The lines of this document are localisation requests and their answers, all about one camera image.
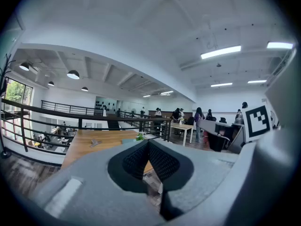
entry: person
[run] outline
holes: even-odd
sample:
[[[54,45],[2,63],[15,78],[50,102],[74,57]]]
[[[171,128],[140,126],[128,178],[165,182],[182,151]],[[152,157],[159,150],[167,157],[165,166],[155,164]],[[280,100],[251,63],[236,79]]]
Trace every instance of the person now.
[[[171,116],[171,118],[173,119],[173,123],[179,123],[180,122],[180,115],[181,115],[181,113],[180,113],[180,108],[177,108],[174,112],[173,112],[173,114],[172,114],[172,116]],[[180,133],[179,133],[179,129],[177,129],[177,128],[175,128],[174,129],[174,133],[176,134],[176,135],[179,135]]]
[[[235,119],[237,119],[237,117],[239,116],[239,114],[241,114],[241,110],[240,109],[238,109],[237,114],[235,116]]]
[[[180,109],[180,113],[181,113],[181,117],[184,118],[184,112],[183,112],[183,108]]]
[[[245,109],[245,108],[248,108],[248,103],[247,102],[243,103],[243,109]]]
[[[156,109],[155,116],[161,116],[161,111],[159,108]]]
[[[205,119],[205,116],[204,116],[204,114],[202,113],[201,107],[198,107],[198,108],[197,108],[197,112],[196,112],[196,114],[194,115],[194,121],[195,121],[196,126],[197,126],[197,135],[196,135],[196,142],[197,142],[197,143],[200,143],[200,130],[201,130],[201,128],[198,126],[198,121],[199,121],[199,120],[203,120],[203,119]]]
[[[211,113],[211,109],[208,110],[208,114],[206,116],[206,120],[207,121],[212,121],[212,113]]]

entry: window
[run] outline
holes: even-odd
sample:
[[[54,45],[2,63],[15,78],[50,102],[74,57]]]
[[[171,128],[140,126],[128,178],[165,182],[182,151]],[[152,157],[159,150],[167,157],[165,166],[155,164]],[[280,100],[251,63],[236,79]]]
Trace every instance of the window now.
[[[11,78],[6,78],[8,80],[8,86],[6,88],[4,98],[6,100],[15,101],[21,104],[30,105],[32,98],[32,87],[15,81]],[[19,111],[20,108],[11,105],[5,105],[5,111]]]

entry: floor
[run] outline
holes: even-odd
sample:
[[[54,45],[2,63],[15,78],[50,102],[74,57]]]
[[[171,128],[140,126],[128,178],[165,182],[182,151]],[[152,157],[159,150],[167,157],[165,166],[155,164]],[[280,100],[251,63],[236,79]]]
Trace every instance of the floor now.
[[[57,137],[52,137],[52,141],[58,141]],[[181,136],[171,134],[170,141],[182,145],[183,134]],[[196,134],[194,132],[192,142],[190,141],[190,134],[186,138],[186,147],[197,148],[201,150],[211,150],[201,140],[201,143],[196,143]],[[56,173],[60,167],[42,164],[23,158],[15,153],[11,157],[0,161],[1,173],[8,180],[9,185],[18,190],[24,196],[28,196],[34,188],[46,178]],[[143,177],[143,181],[148,185],[148,198],[150,203],[157,211],[160,210],[161,195],[158,193],[160,187],[160,180],[155,171],[147,173]]]

